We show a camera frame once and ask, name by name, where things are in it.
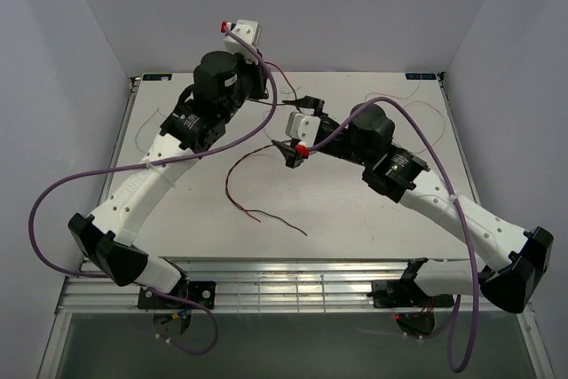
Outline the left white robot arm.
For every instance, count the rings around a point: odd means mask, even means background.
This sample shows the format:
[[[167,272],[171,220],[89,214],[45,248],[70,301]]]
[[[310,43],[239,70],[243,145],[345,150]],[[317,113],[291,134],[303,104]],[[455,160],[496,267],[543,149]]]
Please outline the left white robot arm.
[[[117,286],[157,290],[168,307],[188,297],[184,273],[137,248],[142,225],[164,195],[225,134],[227,123],[249,99],[264,99],[262,67],[239,53],[204,55],[173,111],[140,163],[88,216],[76,213],[68,229],[84,255]]]

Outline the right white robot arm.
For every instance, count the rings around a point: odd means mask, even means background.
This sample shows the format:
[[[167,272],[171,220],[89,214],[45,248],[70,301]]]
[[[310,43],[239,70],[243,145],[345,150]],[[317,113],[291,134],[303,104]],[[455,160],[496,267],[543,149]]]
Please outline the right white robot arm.
[[[289,142],[275,145],[287,167],[322,153],[362,167],[362,179],[376,193],[428,218],[461,241],[466,261],[426,257],[408,262],[397,280],[373,285],[377,307],[417,307],[441,297],[483,296],[497,308],[518,314],[548,270],[553,236],[537,226],[512,225],[466,196],[458,195],[441,167],[393,141],[395,124],[375,102],[356,105],[342,123],[314,97],[292,101]]]

